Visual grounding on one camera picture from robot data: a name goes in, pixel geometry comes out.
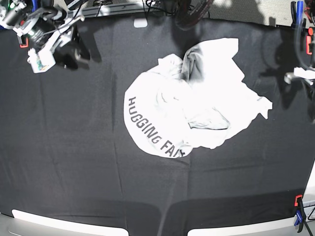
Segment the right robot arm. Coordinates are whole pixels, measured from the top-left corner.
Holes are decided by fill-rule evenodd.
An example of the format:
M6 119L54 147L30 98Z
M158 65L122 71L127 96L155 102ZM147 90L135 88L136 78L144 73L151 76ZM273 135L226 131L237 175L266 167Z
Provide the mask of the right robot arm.
M80 9L69 16L64 9L51 3L39 5L36 0L0 2L0 26L13 30L20 48L28 49L27 62L34 73L44 73L55 65L76 70L90 61L90 52L76 25L84 20Z

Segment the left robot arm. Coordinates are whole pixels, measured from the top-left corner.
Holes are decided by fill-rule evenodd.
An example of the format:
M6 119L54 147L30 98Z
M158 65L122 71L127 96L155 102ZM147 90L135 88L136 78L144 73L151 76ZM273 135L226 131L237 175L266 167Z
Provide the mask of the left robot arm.
M306 85L311 87L315 86L315 67L306 64L302 57L301 46L301 35L303 31L303 24L300 22L294 31L294 51L298 59L298 66L294 68L293 72L286 73L284 81L287 84L291 84L293 80L301 79Z

